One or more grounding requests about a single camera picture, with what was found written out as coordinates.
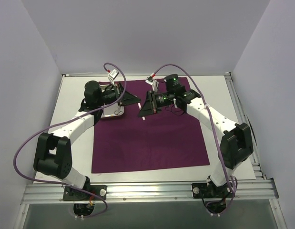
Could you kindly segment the steel instrument tray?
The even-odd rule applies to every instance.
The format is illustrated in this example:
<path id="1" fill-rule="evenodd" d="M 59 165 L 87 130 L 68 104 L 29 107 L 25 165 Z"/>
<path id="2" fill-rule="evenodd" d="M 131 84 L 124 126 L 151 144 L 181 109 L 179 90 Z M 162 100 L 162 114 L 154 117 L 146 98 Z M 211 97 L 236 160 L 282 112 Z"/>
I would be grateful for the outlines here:
<path id="1" fill-rule="evenodd" d="M 102 92 L 104 92 L 105 87 L 108 86 L 110 83 L 109 82 L 99 82 L 100 83 L 100 87 Z M 119 110 L 123 110 L 123 114 L 124 114 L 124 107 L 120 106 L 118 103 L 115 103 L 114 105 L 107 107 L 103 110 L 103 113 L 101 115 L 101 119 L 105 119 L 105 118 L 112 118 L 112 117 L 118 117 L 121 115 L 115 115 L 114 111 L 119 111 Z"/>

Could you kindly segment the purple cloth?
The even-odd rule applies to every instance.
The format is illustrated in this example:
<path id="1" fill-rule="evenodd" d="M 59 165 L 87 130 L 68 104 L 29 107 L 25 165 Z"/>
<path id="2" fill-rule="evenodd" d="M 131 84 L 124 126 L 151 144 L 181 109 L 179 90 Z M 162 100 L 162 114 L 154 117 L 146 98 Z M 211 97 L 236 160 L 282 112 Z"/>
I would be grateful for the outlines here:
<path id="1" fill-rule="evenodd" d="M 133 172 L 210 164 L 201 125 L 163 109 L 145 119 L 139 107 L 103 118 L 94 127 L 92 173 Z"/>

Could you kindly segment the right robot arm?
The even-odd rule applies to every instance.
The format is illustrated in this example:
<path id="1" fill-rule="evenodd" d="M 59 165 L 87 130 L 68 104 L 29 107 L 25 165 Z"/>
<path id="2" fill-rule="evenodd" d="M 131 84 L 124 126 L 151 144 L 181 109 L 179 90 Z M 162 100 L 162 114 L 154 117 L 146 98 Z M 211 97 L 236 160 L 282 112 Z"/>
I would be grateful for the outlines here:
<path id="1" fill-rule="evenodd" d="M 253 153 L 251 129 L 246 123 L 238 124 L 211 107 L 198 87 L 186 90 L 177 74 L 164 78 L 166 92 L 157 90 L 158 82 L 153 76 L 145 82 L 151 85 L 138 117 L 157 114 L 161 108 L 173 105 L 208 127 L 214 136 L 219 162 L 208 177 L 207 193 L 219 196 L 224 185 L 236 183 L 234 171 Z"/>

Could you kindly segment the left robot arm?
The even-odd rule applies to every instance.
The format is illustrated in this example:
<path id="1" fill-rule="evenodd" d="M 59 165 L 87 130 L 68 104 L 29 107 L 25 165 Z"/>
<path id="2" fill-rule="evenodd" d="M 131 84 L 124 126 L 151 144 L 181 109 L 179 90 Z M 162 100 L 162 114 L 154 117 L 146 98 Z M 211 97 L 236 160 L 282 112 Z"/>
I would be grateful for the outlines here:
<path id="1" fill-rule="evenodd" d="M 102 88 L 97 81 L 87 82 L 84 98 L 72 121 L 38 137 L 34 170 L 75 187 L 74 195 L 80 200 L 86 200 L 91 194 L 90 179 L 72 166 L 72 144 L 100 121 L 104 109 L 109 105 L 123 107 L 140 101 L 140 98 L 126 91 L 121 83 Z"/>

